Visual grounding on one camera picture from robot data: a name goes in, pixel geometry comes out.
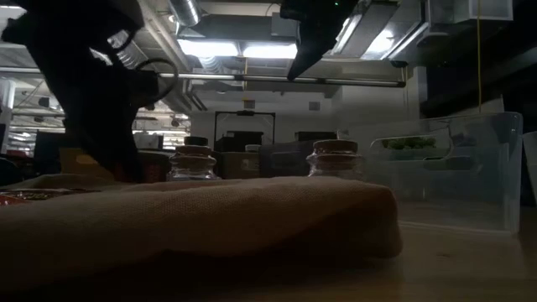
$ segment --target cork lid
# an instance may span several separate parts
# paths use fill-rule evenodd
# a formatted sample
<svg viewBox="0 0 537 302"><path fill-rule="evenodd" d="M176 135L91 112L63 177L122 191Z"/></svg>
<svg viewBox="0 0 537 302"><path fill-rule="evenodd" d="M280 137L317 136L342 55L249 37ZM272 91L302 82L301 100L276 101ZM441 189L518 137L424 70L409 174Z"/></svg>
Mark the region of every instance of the cork lid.
<svg viewBox="0 0 537 302"><path fill-rule="evenodd" d="M205 155L209 156L212 153L211 148L205 146L179 146L175 148L177 154L183 155Z"/></svg>
<svg viewBox="0 0 537 302"><path fill-rule="evenodd" d="M343 139L330 139L313 144L314 154L356 154L358 144Z"/></svg>

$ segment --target table surface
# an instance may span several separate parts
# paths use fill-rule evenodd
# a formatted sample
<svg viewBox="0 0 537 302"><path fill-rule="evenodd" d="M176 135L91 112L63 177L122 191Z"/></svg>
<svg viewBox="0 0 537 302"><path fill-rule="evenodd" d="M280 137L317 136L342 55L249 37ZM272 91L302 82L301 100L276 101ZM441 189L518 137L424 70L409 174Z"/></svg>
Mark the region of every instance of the table surface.
<svg viewBox="0 0 537 302"><path fill-rule="evenodd" d="M128 301L537 301L536 210L524 209L518 237L408 227L402 232L404 251L388 261L179 261L174 255L23 295Z"/></svg>

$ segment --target ceiling light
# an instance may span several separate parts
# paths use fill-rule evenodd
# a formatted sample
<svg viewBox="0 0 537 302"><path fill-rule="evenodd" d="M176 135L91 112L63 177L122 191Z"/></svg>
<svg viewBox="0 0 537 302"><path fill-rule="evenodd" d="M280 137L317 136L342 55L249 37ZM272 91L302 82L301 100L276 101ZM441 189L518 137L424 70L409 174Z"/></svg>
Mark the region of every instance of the ceiling light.
<svg viewBox="0 0 537 302"><path fill-rule="evenodd" d="M19 137L23 137L23 138L29 138L32 136L32 134L30 133L10 133L12 135L16 135L16 136L19 136Z"/></svg>
<svg viewBox="0 0 537 302"><path fill-rule="evenodd" d="M47 127L47 126L10 126L10 130L43 130L46 132L65 132L63 127Z"/></svg>
<svg viewBox="0 0 537 302"><path fill-rule="evenodd" d="M390 60L394 60L394 58L401 52L403 49L406 49L410 43L412 43L416 38L418 38L422 33L424 33L429 28L429 23L425 22L419 26L416 31L409 36L401 45L397 47L397 49L394 50L391 54L388 55L388 58Z"/></svg>
<svg viewBox="0 0 537 302"><path fill-rule="evenodd" d="M16 139L16 140L21 141L21 142L25 142L25 141L26 141L26 138L20 138L20 137L17 137L17 136L12 136L12 137L10 137L10 138L12 138L12 139Z"/></svg>
<svg viewBox="0 0 537 302"><path fill-rule="evenodd" d="M133 133L147 133L149 135L153 134L186 134L185 131L179 130L133 130Z"/></svg>
<svg viewBox="0 0 537 302"><path fill-rule="evenodd" d="M247 58L261 59L294 59L296 56L296 44L278 45L264 44L248 46L243 54Z"/></svg>
<svg viewBox="0 0 537 302"><path fill-rule="evenodd" d="M183 137L166 137L164 138L164 141L175 141L175 142L184 142L185 138Z"/></svg>
<svg viewBox="0 0 537 302"><path fill-rule="evenodd" d="M368 50L363 54L363 60L378 60L394 45L394 33L391 30L383 30L377 38L369 45Z"/></svg>
<svg viewBox="0 0 537 302"><path fill-rule="evenodd" d="M347 42L351 38L352 34L354 34L354 30L361 20L362 15L357 13L345 20L345 23L341 28L341 32L336 37L337 43L331 51L332 55L339 55L343 51L343 48L345 45L347 45Z"/></svg>
<svg viewBox="0 0 537 302"><path fill-rule="evenodd" d="M163 146L182 146L184 145L183 141L170 141L170 142L164 142L162 144Z"/></svg>
<svg viewBox="0 0 537 302"><path fill-rule="evenodd" d="M189 41L184 39L177 40L187 55L206 58L212 56L237 56L238 49L235 42L219 41Z"/></svg>

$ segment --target tan fabric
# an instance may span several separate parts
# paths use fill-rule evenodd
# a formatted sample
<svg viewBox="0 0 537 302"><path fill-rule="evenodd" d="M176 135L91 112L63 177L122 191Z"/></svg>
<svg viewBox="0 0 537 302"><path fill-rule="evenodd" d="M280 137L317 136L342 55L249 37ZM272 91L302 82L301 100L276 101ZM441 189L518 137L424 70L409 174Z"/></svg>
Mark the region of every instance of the tan fabric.
<svg viewBox="0 0 537 302"><path fill-rule="evenodd" d="M119 189L128 184L103 178L79 174L47 174L18 184L7 185L0 189Z"/></svg>
<svg viewBox="0 0 537 302"><path fill-rule="evenodd" d="M0 290L136 263L164 250L215 257L267 247L389 258L389 189L333 178L130 185L0 208Z"/></svg>

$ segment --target clear plastic bin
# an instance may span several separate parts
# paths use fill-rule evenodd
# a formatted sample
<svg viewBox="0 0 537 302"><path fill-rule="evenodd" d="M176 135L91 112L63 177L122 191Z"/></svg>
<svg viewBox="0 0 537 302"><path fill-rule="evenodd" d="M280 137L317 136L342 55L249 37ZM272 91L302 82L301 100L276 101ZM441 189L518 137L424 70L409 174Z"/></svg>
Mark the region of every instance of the clear plastic bin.
<svg viewBox="0 0 537 302"><path fill-rule="evenodd" d="M346 130L366 181L386 185L418 227L519 231L522 116L445 117Z"/></svg>
<svg viewBox="0 0 537 302"><path fill-rule="evenodd" d="M537 200L537 132L524 135L524 152L526 153L531 188Z"/></svg>

